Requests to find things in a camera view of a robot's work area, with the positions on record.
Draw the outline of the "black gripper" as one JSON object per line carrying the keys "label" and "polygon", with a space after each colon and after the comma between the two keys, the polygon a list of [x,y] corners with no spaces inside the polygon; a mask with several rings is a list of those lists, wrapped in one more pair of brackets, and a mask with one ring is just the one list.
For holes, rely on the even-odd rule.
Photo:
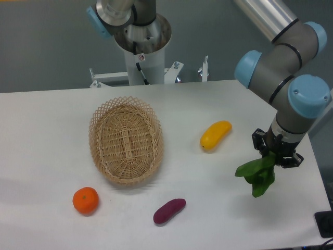
{"label": "black gripper", "polygon": [[304,136],[305,133],[291,133],[278,124],[271,124],[266,133],[259,128],[256,129],[252,134],[252,141],[254,149],[259,151],[262,157],[267,156],[269,150],[282,156],[278,159],[279,166],[295,168],[303,162],[303,156],[294,152]]}

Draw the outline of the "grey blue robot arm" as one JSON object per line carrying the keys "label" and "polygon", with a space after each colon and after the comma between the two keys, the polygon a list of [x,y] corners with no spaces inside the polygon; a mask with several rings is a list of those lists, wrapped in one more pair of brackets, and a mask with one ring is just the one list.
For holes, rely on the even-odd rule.
{"label": "grey blue robot arm", "polygon": [[[282,1],[237,1],[237,6],[271,41],[264,55],[247,52],[234,76],[277,111],[268,131],[256,130],[253,145],[261,155],[275,154],[283,168],[299,166],[296,147],[331,100],[324,80],[297,72],[326,46],[327,34],[315,22],[301,22]],[[169,22],[156,12],[155,1],[97,1],[86,11],[96,31],[113,36],[124,51],[130,85],[175,83],[182,68],[164,68],[164,49],[171,38]]]}

